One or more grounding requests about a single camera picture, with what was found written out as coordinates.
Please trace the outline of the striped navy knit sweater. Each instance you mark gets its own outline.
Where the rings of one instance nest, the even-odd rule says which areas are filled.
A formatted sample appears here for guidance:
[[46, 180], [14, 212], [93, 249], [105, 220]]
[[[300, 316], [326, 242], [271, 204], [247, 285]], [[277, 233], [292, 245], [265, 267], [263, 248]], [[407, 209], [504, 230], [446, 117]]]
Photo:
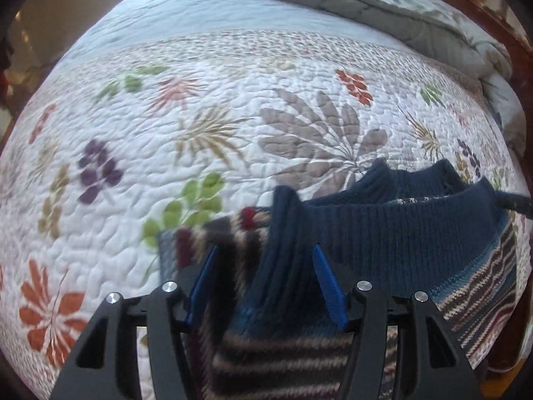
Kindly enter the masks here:
[[203, 399], [332, 399], [352, 336], [331, 320], [312, 250], [356, 280], [429, 294], [477, 367], [515, 304], [517, 239], [486, 180], [446, 160], [417, 172], [377, 161], [346, 191], [274, 191], [249, 207], [159, 237], [164, 277], [220, 250], [214, 296], [188, 347]]

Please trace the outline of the dark wooden headboard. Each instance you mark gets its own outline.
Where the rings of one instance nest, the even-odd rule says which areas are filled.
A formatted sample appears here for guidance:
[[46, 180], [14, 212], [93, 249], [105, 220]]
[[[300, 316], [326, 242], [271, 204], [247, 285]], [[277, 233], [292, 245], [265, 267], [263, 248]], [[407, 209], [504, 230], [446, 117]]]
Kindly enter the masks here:
[[519, 95], [527, 93], [532, 88], [532, 48], [528, 42], [519, 39], [518, 33], [504, 17], [488, 8], [481, 0], [442, 1], [460, 10], [506, 47], [512, 63], [510, 85]]

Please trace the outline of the white floral quilted bedspread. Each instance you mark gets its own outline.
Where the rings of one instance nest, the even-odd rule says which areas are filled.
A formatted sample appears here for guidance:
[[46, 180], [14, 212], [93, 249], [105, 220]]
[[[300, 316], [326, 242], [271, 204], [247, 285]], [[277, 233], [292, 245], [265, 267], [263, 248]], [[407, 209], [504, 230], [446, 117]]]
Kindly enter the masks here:
[[450, 164], [527, 186], [478, 82], [414, 52], [319, 33], [229, 30], [62, 61], [1, 155], [1, 350], [39, 399], [106, 293], [149, 292], [216, 226], [241, 300], [275, 187], [303, 200]]

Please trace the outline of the grey-green rumpled comforter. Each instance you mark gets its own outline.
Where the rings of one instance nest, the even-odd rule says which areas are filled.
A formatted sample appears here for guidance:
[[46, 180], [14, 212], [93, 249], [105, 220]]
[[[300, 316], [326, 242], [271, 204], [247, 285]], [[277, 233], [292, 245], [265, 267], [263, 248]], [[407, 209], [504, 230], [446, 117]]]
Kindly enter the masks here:
[[510, 85], [505, 45], [441, 0], [278, 0], [365, 24], [425, 57], [481, 83], [506, 143], [517, 155], [527, 147], [527, 118]]

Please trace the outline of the light blue bed sheet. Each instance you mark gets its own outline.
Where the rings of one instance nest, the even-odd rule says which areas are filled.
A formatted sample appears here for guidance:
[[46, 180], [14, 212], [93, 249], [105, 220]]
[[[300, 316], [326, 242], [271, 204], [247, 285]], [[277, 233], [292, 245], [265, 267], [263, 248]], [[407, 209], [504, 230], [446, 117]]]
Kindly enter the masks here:
[[62, 58], [86, 61], [136, 43], [225, 30], [319, 33], [408, 49], [400, 40], [367, 25], [276, 0], [123, 0]]

